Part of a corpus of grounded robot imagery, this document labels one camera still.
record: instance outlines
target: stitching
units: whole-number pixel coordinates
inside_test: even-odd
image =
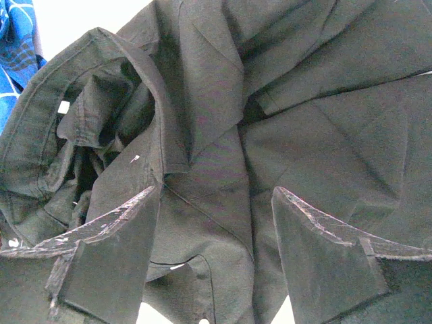
[[[167,163],[169,165],[188,165],[187,163]]]
[[[145,9],[148,9],[148,8],[152,9],[151,6],[155,7],[155,4],[154,4],[153,2],[150,2],[146,7],[142,8],[141,11],[143,11],[143,10],[145,10]],[[157,32],[158,32],[158,39],[157,39],[157,40],[154,40],[154,39],[153,39],[153,40],[148,40],[148,41],[145,42],[145,44],[143,44],[143,45],[141,45],[141,46],[144,47],[144,46],[147,46],[147,45],[149,45],[149,44],[158,43],[159,40],[160,40],[159,30],[157,30]],[[138,29],[138,31],[137,31],[135,34],[133,34],[132,36],[128,37],[128,39],[125,38],[125,40],[127,40],[128,42],[133,43],[133,42],[138,38],[138,36],[140,36],[140,35],[142,35],[142,31],[141,31],[140,29]]]
[[[53,116],[54,116],[54,118],[52,119],[51,123],[49,124],[49,127],[47,128],[47,134],[45,135],[45,142],[44,142],[44,145],[43,145],[42,152],[45,151],[45,148],[46,148],[46,145],[47,145],[48,139],[49,139],[49,134],[51,132],[51,128],[53,127],[53,125],[54,125],[54,123],[55,123],[55,121],[57,119],[56,115],[53,115]],[[42,163],[42,156],[40,157],[40,161],[38,162],[38,164],[41,164],[41,163]],[[45,194],[45,190],[43,188],[44,187],[44,183],[45,183],[43,181],[43,169],[39,170],[35,183],[36,183],[36,188],[35,188],[36,191],[39,192],[45,200],[48,200],[49,196],[47,194]]]
[[[344,146],[344,144],[345,144],[345,142],[342,142],[340,145],[337,145],[337,146],[333,146],[333,147],[331,147],[327,152],[334,152],[334,151],[337,151],[337,150],[339,150],[340,148],[342,148],[343,146]],[[317,154],[314,154],[314,155],[306,155],[306,156],[304,156],[304,157],[300,157],[300,158],[298,158],[298,159],[295,159],[295,160],[292,160],[292,162],[293,163],[295,163],[295,162],[299,162],[299,161],[301,161],[301,160],[303,160],[303,159],[311,159],[311,158],[313,158],[313,157],[319,157],[321,154],[322,154],[323,152],[318,152]],[[280,173],[280,175],[277,177],[277,179],[274,181],[274,183],[273,183],[273,185],[272,186],[270,186],[269,188],[266,188],[266,189],[263,189],[263,190],[260,190],[260,191],[258,191],[256,194],[254,194],[253,196],[257,196],[258,194],[260,194],[260,193],[262,193],[262,192],[265,192],[265,191],[268,191],[268,190],[272,190],[272,188],[274,188],[274,187],[276,187],[276,183],[278,183],[279,181],[280,181],[280,179],[284,176],[284,174],[287,172],[287,170],[289,170],[289,168],[291,168],[292,167],[292,165],[289,165],[289,166],[287,166],[285,169],[283,169],[283,171]]]
[[[198,295],[199,291],[196,289],[197,286],[197,281],[198,279],[196,278],[196,271],[194,270],[194,268],[192,266],[190,266],[190,269],[192,270],[192,273],[194,274],[193,278],[192,278],[192,289],[190,294],[192,295],[192,300],[190,303],[190,312],[193,314],[193,318],[194,320],[197,322],[198,321],[198,305],[196,304],[196,296]]]
[[[13,216],[14,216],[14,204],[12,203],[12,199],[10,197],[10,192],[9,191],[6,192],[6,200],[7,200],[7,204],[9,205],[9,209],[10,209],[11,216],[12,216],[12,219],[13,219]],[[17,228],[17,226],[15,224],[13,224],[12,222],[9,222],[9,225],[10,225],[11,229],[26,243],[26,245],[28,245],[28,246],[34,246],[34,244],[31,243],[27,239],[27,237],[21,233],[21,231]]]
[[[224,186],[222,186],[222,187],[218,187],[218,188],[216,188],[214,191],[212,191],[212,192],[210,192],[210,193],[208,193],[208,194],[204,194],[204,195],[202,195],[202,196],[198,196],[198,197],[195,197],[195,198],[191,198],[191,199],[189,199],[189,201],[192,202],[192,201],[194,201],[194,200],[198,200],[198,199],[201,199],[201,198],[204,198],[204,197],[207,197],[207,196],[211,196],[212,194],[215,194],[215,193],[218,192],[218,191],[221,191],[221,190],[223,190],[223,189],[229,188],[230,186],[233,186],[233,185],[235,185],[235,184],[238,184],[239,182],[241,182],[241,181],[244,180],[244,179],[249,179],[249,177],[248,177],[247,175],[244,175],[244,176],[241,177],[239,180],[236,180],[236,181],[234,181],[234,182],[230,182],[229,184],[226,184],[226,185],[224,185]]]
[[[159,265],[159,266],[157,267],[157,266],[155,266],[155,265],[148,264],[148,267],[149,267],[149,268],[155,268],[155,269],[169,269],[169,268],[171,268],[171,267],[175,267],[175,265],[174,265],[174,263],[173,263],[173,265]]]
[[[366,167],[367,171],[369,172],[369,174],[372,176],[372,178],[379,182],[383,188],[385,188],[385,190],[387,191],[388,194],[391,194],[392,198],[395,199],[399,199],[399,194],[397,192],[394,192],[393,189],[390,187],[389,184],[385,183],[383,181],[383,179],[381,178],[381,176],[370,166],[370,163],[368,163],[367,161],[365,161],[365,159],[363,158],[362,155],[360,155],[360,153],[354,148],[353,145],[353,139],[356,136],[361,136],[361,134],[367,130],[367,128],[375,123],[379,118],[382,118],[383,115],[385,115],[386,113],[388,113],[390,111],[390,109],[386,109],[385,111],[382,111],[377,117],[373,118],[373,120],[371,120],[370,122],[368,122],[366,125],[363,126],[363,128],[361,130],[359,130],[358,132],[356,132],[355,134],[353,134],[353,136],[348,135],[347,133],[345,133],[341,128],[339,128],[337,125],[334,124],[334,122],[330,119],[330,117],[321,109],[321,107],[312,102],[310,103],[313,107],[315,107],[316,109],[318,109],[318,111],[324,115],[324,117],[329,121],[329,123],[348,141],[348,147],[350,147],[352,149],[352,152],[354,153],[354,155],[360,160],[362,161],[363,165]]]
[[[87,88],[84,86],[82,95],[79,96],[78,105],[76,109],[76,121],[78,128],[76,130],[78,137],[75,139],[77,145],[83,145],[84,141],[88,141],[88,132],[86,129],[86,104],[84,98],[87,97]]]
[[[62,228],[64,228],[65,230],[67,230],[68,229],[67,225],[65,225],[65,223],[63,223],[62,221],[58,220],[51,213],[49,213],[47,211],[46,207],[47,207],[46,205],[43,207],[43,211],[48,215],[48,217],[44,217],[44,218],[49,218],[50,221],[54,221],[54,223],[56,223],[57,225],[60,225]]]
[[[122,45],[121,45],[122,41],[121,40],[123,40],[124,42],[126,42],[127,45],[130,45],[133,48],[137,49],[137,47],[135,47],[133,44],[129,43],[128,41],[124,40],[123,38],[121,38],[121,40],[118,41],[117,39],[115,39],[115,35],[106,34],[105,32],[101,32],[100,30],[99,30],[99,33],[102,34],[103,37],[106,38],[107,40],[109,40],[113,45],[115,45],[117,47],[117,50],[126,57],[126,59],[132,64],[132,66],[134,66],[134,61],[135,62],[137,62],[137,61],[139,62],[140,61],[139,58],[138,58],[138,60],[136,59],[136,56],[135,56],[134,53],[131,54],[131,52],[125,50],[122,47]],[[153,60],[150,58],[150,56],[148,54],[146,54],[146,53],[145,53],[145,55],[146,55],[146,57],[148,57],[150,59],[150,61],[153,63],[153,65],[157,69],[157,66],[155,65],[155,63],[153,62]],[[142,69],[142,72],[144,74],[144,78],[142,78],[140,76],[142,82],[144,84],[146,84],[146,83],[152,84],[151,80],[148,78],[148,75],[146,74],[146,72],[144,71],[144,69]],[[161,171],[162,171],[161,173],[163,175],[164,174],[164,160],[165,159],[164,159],[163,151],[162,151],[162,136],[161,136],[161,132],[162,132],[162,130],[161,130],[161,108],[160,108],[160,101],[161,101],[160,98],[161,98],[161,96],[159,96],[159,91],[155,91],[155,92],[157,92],[157,94],[158,94],[157,97],[155,96],[155,94],[153,94],[153,96],[155,98],[155,118],[157,118],[157,121],[156,121],[157,122],[157,126],[156,126],[157,130],[156,131],[157,131],[157,135],[158,135],[158,139],[157,139],[158,140],[158,145],[157,146],[158,146],[159,157],[160,157],[159,167],[161,168]]]
[[[46,82],[46,80],[47,80],[47,78],[49,77],[49,76],[51,76],[51,74],[53,73],[53,72],[55,72],[55,71],[57,71],[57,70],[59,70],[60,69],[60,67],[62,67],[63,65],[65,65],[68,61],[70,61],[70,60],[72,60],[73,58],[75,58],[75,56],[77,56],[79,53],[81,53],[83,50],[85,50],[88,46],[89,46],[89,44],[91,44],[91,43],[93,43],[94,41],[93,41],[93,37],[92,37],[92,39],[89,41],[89,42],[87,42],[79,51],[77,51],[73,56],[71,56],[69,59],[67,59],[67,60],[65,60],[61,65],[59,65],[55,70],[53,70],[49,75],[47,75],[45,78],[44,78],[44,80],[41,82],[41,84],[44,84],[45,82]],[[96,66],[92,66],[91,68],[89,68],[89,69],[87,69],[86,71],[84,71],[82,74],[80,74],[77,78],[75,78],[75,79],[73,79],[73,80],[71,80],[70,82],[68,82],[68,84],[63,88],[63,89],[68,89],[69,88],[69,86],[72,84],[72,83],[74,83],[78,78],[80,78],[81,76],[83,76],[85,73],[87,73],[88,71],[90,71],[90,70],[93,70],[93,69],[95,69],[95,68],[97,68],[97,67],[99,67],[99,66],[101,66],[101,65],[103,65],[104,63],[101,63],[101,64],[98,64],[98,65],[96,65]],[[45,136],[45,145],[44,145],[44,147],[43,147],[43,150],[41,151],[41,153],[40,153],[40,160],[39,160],[39,163],[41,163],[42,162],[42,158],[43,158],[43,155],[44,155],[44,152],[45,152],[45,149],[46,149],[46,144],[47,144],[47,138],[48,138],[48,135],[49,135],[49,132],[47,132],[47,135]]]
[[[427,13],[428,13],[430,16],[432,16],[432,13],[431,13],[431,11],[429,10],[429,7],[426,5],[425,1],[424,1],[424,0],[421,0],[421,3],[425,6],[425,9],[426,9]]]
[[[64,66],[68,61],[70,61],[70,60],[72,60],[75,56],[77,56],[78,54],[80,54],[85,48],[87,48],[87,46],[89,45],[89,44],[91,44],[93,42],[93,39],[91,39],[90,41],[88,41],[80,50],[78,50],[78,51],[76,51],[69,59],[66,59],[62,64],[60,64],[59,66],[57,66],[53,71],[51,71],[51,72],[49,72],[44,78],[43,78],[43,80],[42,80],[42,82],[40,83],[40,84],[38,84],[35,88],[34,88],[34,90],[33,90],[33,92],[31,93],[31,94],[29,94],[29,96],[28,96],[28,100],[26,101],[26,104],[24,105],[24,108],[23,108],[23,110],[22,110],[22,112],[21,112],[21,115],[20,115],[20,117],[18,118],[18,121],[17,121],[17,123],[15,124],[15,128],[13,129],[13,131],[11,132],[11,134],[8,136],[8,141],[7,141],[7,144],[6,144],[6,147],[5,147],[5,150],[4,150],[4,153],[3,153],[3,156],[2,156],[2,159],[1,159],[1,164],[0,164],[0,173],[4,173],[4,171],[5,171],[5,161],[6,161],[6,156],[7,156],[7,154],[8,154],[8,152],[9,152],[9,150],[10,150],[10,148],[11,148],[11,145],[12,145],[12,142],[13,142],[13,139],[15,138],[15,136],[16,136],[16,133],[18,132],[18,129],[20,128],[20,126],[22,125],[22,119],[24,118],[24,115],[25,115],[25,113],[27,112],[27,110],[28,110],[28,107],[29,107],[29,104],[30,104],[30,102],[32,101],[32,99],[33,99],[33,97],[34,97],[34,95],[35,95],[35,93],[37,92],[37,90],[40,88],[40,87],[42,87],[42,86],[44,86],[45,85],[45,82],[47,81],[47,79],[53,74],[53,73],[55,73],[58,69],[60,69],[62,66]],[[67,85],[67,87],[65,87],[65,89],[67,89],[68,87],[69,87],[69,85],[73,82],[73,81],[71,81],[68,85]],[[49,133],[50,133],[50,131],[51,131],[51,128],[49,128],[48,130],[47,130],[47,132],[46,132],[46,134],[45,134],[45,137],[44,137],[44,144],[43,144],[43,146],[42,146],[42,149],[40,150],[40,157],[39,157],[39,159],[38,159],[38,164],[41,164],[42,163],[42,160],[43,160],[43,156],[44,156],[44,153],[45,153],[45,150],[46,150],[46,146],[47,146],[47,142],[48,142],[48,138],[49,138]],[[39,184],[38,184],[38,181],[39,181],[39,178],[41,177],[41,170],[39,171],[39,174],[37,175],[37,177],[36,177],[36,187],[37,187],[37,190],[39,191],[39,194],[42,196],[42,197],[45,197],[45,195],[43,194],[43,191],[39,188]]]
[[[275,99],[273,99],[273,97],[270,95],[270,92],[267,90],[263,91],[267,96],[269,96],[269,99],[271,100],[271,102],[275,105],[275,107],[277,108],[278,111],[281,110],[281,107],[279,107],[279,105],[276,103]]]
[[[186,261],[184,261],[183,263],[160,263],[160,262],[158,263],[158,262],[154,262],[152,260],[150,260],[150,263],[156,265],[156,266],[153,265],[152,268],[164,268],[164,266],[173,267],[173,266],[180,265],[180,264],[186,264],[189,261],[191,261],[194,257],[195,256],[192,256],[189,259],[186,259]]]
[[[80,145],[80,138],[81,138],[81,134],[80,134],[80,106],[83,104],[82,100],[81,100],[81,95],[78,95],[78,98],[76,99],[76,113],[74,114],[74,125],[75,125],[75,145]]]
[[[178,19],[178,22],[179,22],[179,29],[180,29],[180,12],[181,12],[181,9],[182,9],[182,6],[183,6],[183,4],[184,4],[184,2],[182,1],[181,3],[180,3],[180,7],[179,7],[179,14],[178,14],[178,16],[179,16],[179,19]],[[204,34],[198,29],[198,27],[196,27],[196,25],[195,25],[195,23],[194,23],[194,21],[193,20],[191,20],[191,23],[192,23],[192,25],[194,26],[194,28],[196,29],[196,31],[212,46],[212,48],[214,48],[214,50],[216,50],[216,52],[218,52],[220,55],[222,55],[222,57],[224,57],[226,60],[228,60],[232,65],[234,65],[234,67],[240,72],[240,73],[242,73],[243,74],[243,71],[242,71],[242,69],[240,69],[238,66],[237,66],[237,64],[235,64],[231,59],[228,59],[219,49],[217,49],[207,38],[206,38],[206,36],[204,36]]]
[[[226,231],[227,233],[231,234],[233,237],[235,237],[240,243],[243,244],[243,246],[246,248],[246,250],[248,251],[248,254],[250,256],[250,259],[252,260],[252,262],[254,262],[254,258],[252,255],[252,251],[249,250],[249,247],[243,242],[243,240],[241,238],[239,238],[235,233],[229,231],[228,229],[224,228],[221,224],[219,224],[219,222],[215,221],[210,215],[208,215],[206,212],[202,211],[201,209],[199,209],[197,206],[195,206],[194,204],[192,204],[189,200],[185,199],[184,197],[180,196],[176,191],[174,191],[173,189],[171,189],[169,186],[165,185],[165,187],[171,191],[173,194],[175,194],[178,198],[180,198],[181,200],[183,200],[187,205],[191,206],[192,208],[196,209],[197,211],[199,211],[200,213],[202,213],[204,216],[206,216],[207,218],[209,218],[211,221],[215,222],[221,229],[223,229],[224,231]]]
[[[45,212],[43,214],[35,213],[36,217],[38,217],[41,221],[43,221],[45,224],[47,224],[47,227],[44,226],[43,228],[49,228],[51,230],[51,229],[53,229],[52,225],[58,225],[59,227],[62,227],[64,231],[68,230],[67,226],[62,224],[62,222],[60,222],[58,219],[56,219],[50,213],[48,213],[45,210],[45,208],[43,208],[43,211]]]
[[[214,288],[214,285],[213,285],[213,275],[211,273],[211,267],[210,267],[210,264],[207,262],[207,259],[205,258],[205,256],[203,256],[201,254],[198,254],[196,257],[202,258],[204,260],[204,262],[206,263],[206,265],[207,265],[207,269],[209,270],[209,274],[210,274],[210,286],[211,286],[211,298],[212,298],[211,306],[212,306],[212,312],[213,312],[211,315],[212,315],[213,322],[217,323],[217,321],[216,321],[216,312],[215,312],[215,288]]]

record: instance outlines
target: white background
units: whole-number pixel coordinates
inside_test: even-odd
[[[36,50],[48,61],[90,29],[102,27],[117,32],[150,2],[151,0],[33,0],[38,26]],[[142,303],[137,324],[153,323],[171,322]],[[294,323],[294,318],[287,298],[272,324],[291,323]]]

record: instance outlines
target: button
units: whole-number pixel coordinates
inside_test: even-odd
[[[17,248],[17,247],[19,247],[20,246],[20,243],[18,242],[18,239],[17,238],[14,238],[13,240],[9,240],[9,246],[11,247],[11,248]]]

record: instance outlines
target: wrinkled fabric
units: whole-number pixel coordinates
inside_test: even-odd
[[[160,0],[91,30],[21,95],[0,210],[34,246],[163,184],[143,300],[173,323],[272,321],[276,186],[432,249],[428,6]]]

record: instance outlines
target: blue fabric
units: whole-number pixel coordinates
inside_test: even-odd
[[[0,0],[0,134],[23,88],[46,61],[35,54],[32,0]]]

